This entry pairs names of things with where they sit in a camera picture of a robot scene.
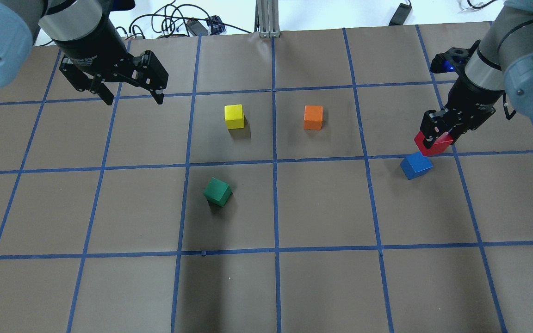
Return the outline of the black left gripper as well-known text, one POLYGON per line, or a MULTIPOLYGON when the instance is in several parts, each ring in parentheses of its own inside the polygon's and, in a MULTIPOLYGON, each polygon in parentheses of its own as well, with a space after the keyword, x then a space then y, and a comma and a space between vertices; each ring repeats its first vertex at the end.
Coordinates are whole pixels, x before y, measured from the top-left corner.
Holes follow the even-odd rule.
POLYGON ((70 41, 59 41, 64 57, 59 67, 77 91, 89 91, 112 105, 114 94, 102 82, 127 82, 145 89, 154 101, 162 105, 169 74, 151 50, 139 56, 127 52, 110 19, 100 19, 88 34, 70 41))

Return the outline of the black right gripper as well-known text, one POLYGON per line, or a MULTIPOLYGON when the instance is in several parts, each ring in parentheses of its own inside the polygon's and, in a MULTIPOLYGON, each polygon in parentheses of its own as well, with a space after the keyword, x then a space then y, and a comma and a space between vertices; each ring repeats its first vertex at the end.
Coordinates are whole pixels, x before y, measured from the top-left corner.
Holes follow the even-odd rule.
POLYGON ((443 136, 448 145, 453 145, 461 135, 476 130, 494 114, 498 91, 485 88, 468 77, 465 68, 472 60, 484 63, 478 57, 476 46, 469 49, 453 47, 434 57, 432 73, 455 72, 458 78, 450 89, 446 104, 438 111, 428 110, 423 114, 420 131, 426 148, 431 148, 443 136))

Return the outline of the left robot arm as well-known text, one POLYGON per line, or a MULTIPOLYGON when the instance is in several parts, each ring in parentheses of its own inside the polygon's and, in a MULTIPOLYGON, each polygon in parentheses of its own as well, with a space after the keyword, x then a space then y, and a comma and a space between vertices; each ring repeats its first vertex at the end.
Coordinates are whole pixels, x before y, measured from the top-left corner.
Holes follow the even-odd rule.
POLYGON ((77 91, 111 105, 106 83, 127 83, 162 104, 169 74, 152 51, 130 54, 109 18, 133 8, 133 0, 0 0, 0 88, 15 80, 43 31, 61 49, 59 69, 77 91))

